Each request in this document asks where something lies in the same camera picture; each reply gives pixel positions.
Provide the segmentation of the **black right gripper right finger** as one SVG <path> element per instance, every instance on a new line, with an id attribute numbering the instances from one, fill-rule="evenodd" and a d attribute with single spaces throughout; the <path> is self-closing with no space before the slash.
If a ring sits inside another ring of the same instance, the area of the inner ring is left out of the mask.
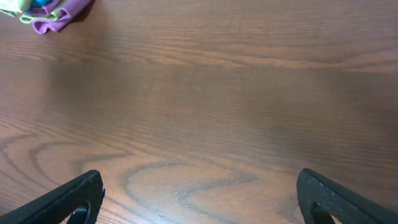
<path id="1" fill-rule="evenodd" d="M 300 171 L 297 199 L 306 224 L 397 224 L 397 213 L 388 210 L 311 169 Z"/>

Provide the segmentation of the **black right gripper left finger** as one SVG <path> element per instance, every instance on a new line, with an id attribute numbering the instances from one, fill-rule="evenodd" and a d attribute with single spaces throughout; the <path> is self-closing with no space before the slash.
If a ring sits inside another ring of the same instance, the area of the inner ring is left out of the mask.
<path id="1" fill-rule="evenodd" d="M 88 172 L 1 216 L 4 224 L 95 224 L 104 199 L 98 170 Z"/>

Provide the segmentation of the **green microfiber cloth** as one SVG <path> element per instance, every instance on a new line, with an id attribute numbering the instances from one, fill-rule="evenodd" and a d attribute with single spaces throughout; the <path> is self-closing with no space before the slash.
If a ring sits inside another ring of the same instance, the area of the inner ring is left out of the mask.
<path id="1" fill-rule="evenodd" d="M 1 12 L 15 17 L 30 8 L 32 0 L 1 0 Z"/>

